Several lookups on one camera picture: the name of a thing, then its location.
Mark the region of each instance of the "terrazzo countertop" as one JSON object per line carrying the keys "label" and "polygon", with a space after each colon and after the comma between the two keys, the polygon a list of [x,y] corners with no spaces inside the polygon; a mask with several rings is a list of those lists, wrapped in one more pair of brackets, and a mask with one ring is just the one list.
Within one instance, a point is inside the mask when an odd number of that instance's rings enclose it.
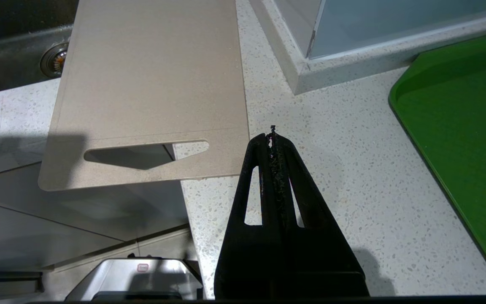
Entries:
{"label": "terrazzo countertop", "polygon": [[[294,96],[251,6],[238,0],[237,10],[250,135],[276,125],[295,144],[370,294],[486,294],[483,256],[389,108],[389,90],[405,69]],[[0,92],[0,171],[42,158],[58,85]],[[178,158],[202,148],[174,145]],[[208,298],[237,182],[181,182]],[[260,222],[257,193],[255,182],[249,224]]]}

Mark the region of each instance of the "sink drain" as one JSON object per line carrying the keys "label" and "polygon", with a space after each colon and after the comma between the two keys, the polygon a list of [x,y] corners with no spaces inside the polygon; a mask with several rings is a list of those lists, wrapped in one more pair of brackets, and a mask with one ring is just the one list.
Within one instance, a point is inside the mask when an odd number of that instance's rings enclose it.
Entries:
{"label": "sink drain", "polygon": [[68,47],[69,43],[58,44],[43,54],[40,60],[40,70],[44,75],[50,78],[61,77]]}

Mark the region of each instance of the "green tray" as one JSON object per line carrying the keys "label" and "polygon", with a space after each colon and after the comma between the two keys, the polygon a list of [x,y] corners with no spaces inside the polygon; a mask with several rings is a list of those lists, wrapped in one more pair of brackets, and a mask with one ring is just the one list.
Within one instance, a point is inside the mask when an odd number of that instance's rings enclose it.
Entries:
{"label": "green tray", "polygon": [[486,254],[486,36],[420,54],[389,102]]}

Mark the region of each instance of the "stainless steel sink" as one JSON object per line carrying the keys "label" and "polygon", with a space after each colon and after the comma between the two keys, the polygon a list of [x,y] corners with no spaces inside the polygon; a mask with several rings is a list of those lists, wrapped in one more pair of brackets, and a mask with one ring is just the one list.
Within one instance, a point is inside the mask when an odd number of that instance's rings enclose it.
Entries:
{"label": "stainless steel sink", "polygon": [[78,0],[0,0],[0,91],[60,77]]}

